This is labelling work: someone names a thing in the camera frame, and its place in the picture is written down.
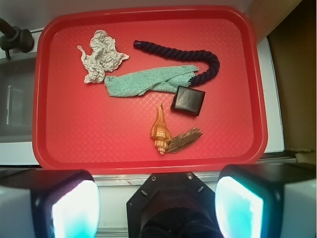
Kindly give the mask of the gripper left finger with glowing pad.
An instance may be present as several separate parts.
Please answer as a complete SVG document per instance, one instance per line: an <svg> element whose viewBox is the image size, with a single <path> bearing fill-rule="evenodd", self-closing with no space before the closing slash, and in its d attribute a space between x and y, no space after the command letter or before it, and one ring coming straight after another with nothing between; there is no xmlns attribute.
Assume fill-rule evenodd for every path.
<svg viewBox="0 0 317 238"><path fill-rule="evenodd" d="M2 238L94 238L100 192L86 170L2 169Z"/></svg>

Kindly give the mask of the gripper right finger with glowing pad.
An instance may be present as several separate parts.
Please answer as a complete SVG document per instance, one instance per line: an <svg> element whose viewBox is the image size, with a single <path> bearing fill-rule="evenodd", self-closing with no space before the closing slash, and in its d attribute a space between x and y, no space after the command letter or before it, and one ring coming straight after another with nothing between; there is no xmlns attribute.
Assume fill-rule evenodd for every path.
<svg viewBox="0 0 317 238"><path fill-rule="evenodd" d="M216 185L215 212L225 238L315 238L316 166L227 165Z"/></svg>

